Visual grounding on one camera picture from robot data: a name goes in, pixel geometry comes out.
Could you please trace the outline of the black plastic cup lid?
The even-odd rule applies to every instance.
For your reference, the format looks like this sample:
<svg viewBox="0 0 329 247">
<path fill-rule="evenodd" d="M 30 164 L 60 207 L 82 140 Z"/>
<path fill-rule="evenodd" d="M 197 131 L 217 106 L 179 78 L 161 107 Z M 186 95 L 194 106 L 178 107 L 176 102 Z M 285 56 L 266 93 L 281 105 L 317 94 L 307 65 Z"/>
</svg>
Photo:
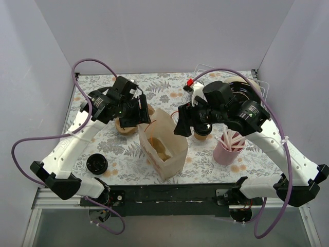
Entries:
<svg viewBox="0 0 329 247">
<path fill-rule="evenodd" d="M 194 126 L 194 133 L 200 136 L 207 136 L 212 132 L 212 125 L 208 123 L 200 123 Z"/>
</svg>

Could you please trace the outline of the printed kraft paper bag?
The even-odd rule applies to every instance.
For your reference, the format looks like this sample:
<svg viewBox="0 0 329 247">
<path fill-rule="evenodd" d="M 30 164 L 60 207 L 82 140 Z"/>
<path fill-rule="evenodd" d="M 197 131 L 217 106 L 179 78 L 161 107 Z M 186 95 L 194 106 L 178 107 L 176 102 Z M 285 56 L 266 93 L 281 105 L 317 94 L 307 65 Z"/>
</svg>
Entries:
<svg viewBox="0 0 329 247">
<path fill-rule="evenodd" d="M 155 110 L 150 124 L 138 126 L 141 149 L 164 181 L 183 170 L 187 157 L 187 139 L 175 135 L 175 127 L 170 114 L 162 109 Z"/>
</svg>

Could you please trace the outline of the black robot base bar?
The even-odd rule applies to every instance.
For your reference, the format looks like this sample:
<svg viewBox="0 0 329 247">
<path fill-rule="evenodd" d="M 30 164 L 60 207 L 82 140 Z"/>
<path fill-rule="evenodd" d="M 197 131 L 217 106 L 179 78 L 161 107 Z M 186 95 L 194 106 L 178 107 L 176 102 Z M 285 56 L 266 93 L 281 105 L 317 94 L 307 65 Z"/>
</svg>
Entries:
<svg viewBox="0 0 329 247">
<path fill-rule="evenodd" d="M 108 206 L 121 216 L 205 215 L 229 217 L 229 206 L 248 209 L 261 205 L 261 198 L 233 199 L 233 183 L 115 185 Z"/>
</svg>

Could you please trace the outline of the single brown paper cup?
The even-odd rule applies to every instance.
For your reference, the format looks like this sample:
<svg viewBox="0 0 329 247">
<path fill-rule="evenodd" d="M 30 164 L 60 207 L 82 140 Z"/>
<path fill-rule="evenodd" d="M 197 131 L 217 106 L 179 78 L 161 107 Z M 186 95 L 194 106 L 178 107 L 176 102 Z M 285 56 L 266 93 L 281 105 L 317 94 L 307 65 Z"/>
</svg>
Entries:
<svg viewBox="0 0 329 247">
<path fill-rule="evenodd" d="M 198 134 L 194 133 L 194 137 L 199 141 L 205 141 L 208 138 L 209 134 Z"/>
</svg>

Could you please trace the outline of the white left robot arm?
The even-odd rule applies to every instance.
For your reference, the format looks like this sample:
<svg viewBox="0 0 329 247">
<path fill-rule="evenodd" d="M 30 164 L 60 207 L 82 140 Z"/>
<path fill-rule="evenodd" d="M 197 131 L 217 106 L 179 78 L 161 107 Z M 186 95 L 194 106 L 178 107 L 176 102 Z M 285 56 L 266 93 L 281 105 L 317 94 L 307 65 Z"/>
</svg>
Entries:
<svg viewBox="0 0 329 247">
<path fill-rule="evenodd" d="M 119 119 L 123 128 L 151 122 L 145 94 L 135 96 L 138 89 L 137 84 L 119 76 L 112 86 L 90 92 L 65 137 L 42 161 L 34 161 L 30 170 L 62 200 L 79 195 L 105 205 L 109 186 L 99 178 L 78 178 L 71 171 L 84 149 L 110 121 Z"/>
</svg>

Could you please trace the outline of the single brown pulp cup carrier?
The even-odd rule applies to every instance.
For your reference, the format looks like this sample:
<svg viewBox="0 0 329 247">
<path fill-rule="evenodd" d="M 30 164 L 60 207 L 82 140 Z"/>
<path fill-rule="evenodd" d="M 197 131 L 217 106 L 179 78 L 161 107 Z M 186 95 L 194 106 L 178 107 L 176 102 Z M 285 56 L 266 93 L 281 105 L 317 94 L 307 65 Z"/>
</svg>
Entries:
<svg viewBox="0 0 329 247">
<path fill-rule="evenodd" d="M 166 154 L 166 148 L 159 139 L 151 137 L 151 138 L 148 139 L 148 141 L 151 144 L 151 146 L 156 150 L 159 158 L 162 161 L 165 162 L 166 160 L 171 158 L 171 156 Z"/>
</svg>

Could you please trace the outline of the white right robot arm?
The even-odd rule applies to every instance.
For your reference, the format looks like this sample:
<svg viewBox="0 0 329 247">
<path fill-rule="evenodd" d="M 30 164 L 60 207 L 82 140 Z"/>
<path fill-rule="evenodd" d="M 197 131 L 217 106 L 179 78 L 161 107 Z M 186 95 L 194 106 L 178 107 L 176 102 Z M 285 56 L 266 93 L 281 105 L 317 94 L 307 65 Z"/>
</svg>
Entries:
<svg viewBox="0 0 329 247">
<path fill-rule="evenodd" d="M 290 206 L 299 207 L 313 200 L 319 184 L 328 177 L 328 166 L 317 165 L 303 155 L 280 130 L 269 113 L 253 100 L 240 101 L 230 85 L 221 81 L 204 86 L 196 104 L 178 107 L 174 134 L 189 137 L 194 131 L 208 135 L 213 124 L 225 124 L 230 130 L 258 146 L 282 171 L 273 179 L 240 178 L 233 187 L 218 196 L 222 204 L 244 204 L 253 198 L 289 198 Z"/>
</svg>

